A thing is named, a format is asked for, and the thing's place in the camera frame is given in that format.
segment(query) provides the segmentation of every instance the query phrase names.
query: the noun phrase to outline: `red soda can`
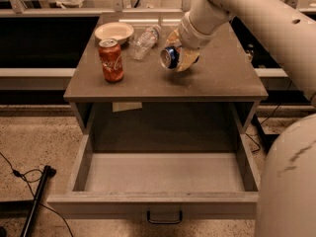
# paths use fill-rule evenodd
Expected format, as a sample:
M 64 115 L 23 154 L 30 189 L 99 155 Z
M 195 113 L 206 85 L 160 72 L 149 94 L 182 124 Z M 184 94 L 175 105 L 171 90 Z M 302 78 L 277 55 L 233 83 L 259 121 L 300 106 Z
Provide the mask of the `red soda can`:
M 120 45 L 116 39 L 104 39 L 99 42 L 99 56 L 103 74 L 108 82 L 118 82 L 123 71 L 120 56 Z

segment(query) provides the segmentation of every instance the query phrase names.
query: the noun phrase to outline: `cabinet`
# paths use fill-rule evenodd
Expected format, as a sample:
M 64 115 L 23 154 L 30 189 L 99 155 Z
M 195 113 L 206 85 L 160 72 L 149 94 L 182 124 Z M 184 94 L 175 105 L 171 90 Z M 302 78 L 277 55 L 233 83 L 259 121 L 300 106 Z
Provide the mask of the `cabinet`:
M 91 36 L 64 96 L 82 128 L 81 147 L 68 192 L 48 197 L 65 217 L 254 218 L 260 177 L 245 132 L 267 92 L 229 24 L 189 70 L 163 68 L 159 52 L 182 16 L 101 16 L 98 26 L 126 22 L 137 34 L 159 24 L 161 38 L 141 61 L 123 45 L 124 78 L 110 84 Z M 140 108 L 114 112 L 132 103 Z

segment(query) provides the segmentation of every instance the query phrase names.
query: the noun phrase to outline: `clear plastic bottle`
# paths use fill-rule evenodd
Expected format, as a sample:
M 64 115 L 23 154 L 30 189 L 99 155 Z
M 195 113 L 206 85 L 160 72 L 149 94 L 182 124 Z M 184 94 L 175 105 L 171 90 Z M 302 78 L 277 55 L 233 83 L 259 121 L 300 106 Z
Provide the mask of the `clear plastic bottle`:
M 142 59 L 158 41 L 161 28 L 158 25 L 147 28 L 141 36 L 129 43 L 129 54 L 133 59 Z

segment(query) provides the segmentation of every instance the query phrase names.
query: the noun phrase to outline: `floor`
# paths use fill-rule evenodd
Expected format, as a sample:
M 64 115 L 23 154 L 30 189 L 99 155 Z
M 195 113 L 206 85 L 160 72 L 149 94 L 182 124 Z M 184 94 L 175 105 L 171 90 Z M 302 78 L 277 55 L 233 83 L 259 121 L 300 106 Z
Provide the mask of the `floor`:
M 274 113 L 275 106 L 260 106 L 260 121 Z M 264 122 L 266 133 L 280 133 L 296 120 L 314 113 L 309 107 L 281 106 Z M 256 130 L 251 126 L 249 135 L 261 144 Z M 0 152 L 14 169 L 26 173 L 50 165 L 56 175 L 47 184 L 42 203 L 49 194 L 63 194 L 79 148 L 82 133 L 69 106 L 0 106 Z M 249 139 L 251 150 L 260 173 L 266 153 Z M 25 182 L 16 178 L 10 165 L 0 158 L 0 200 L 31 199 Z M 30 173 L 29 180 L 38 178 Z M 31 183 L 33 189 L 37 183 Z M 0 226 L 7 236 L 20 236 L 25 218 L 4 218 L 0 212 Z M 144 221 L 128 220 L 67 220 L 73 236 L 254 236 L 254 220 L 185 220 L 178 225 L 157 226 Z M 40 206 L 32 236 L 71 236 L 62 219 Z

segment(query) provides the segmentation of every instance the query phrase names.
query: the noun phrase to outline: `white bowl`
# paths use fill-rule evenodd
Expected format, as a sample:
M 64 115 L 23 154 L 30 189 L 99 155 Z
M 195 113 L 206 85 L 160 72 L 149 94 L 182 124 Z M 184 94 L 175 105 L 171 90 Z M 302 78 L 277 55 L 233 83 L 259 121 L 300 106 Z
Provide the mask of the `white bowl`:
M 112 22 L 99 26 L 95 30 L 95 37 L 99 40 L 116 39 L 119 44 L 124 44 L 134 33 L 134 28 L 121 22 Z

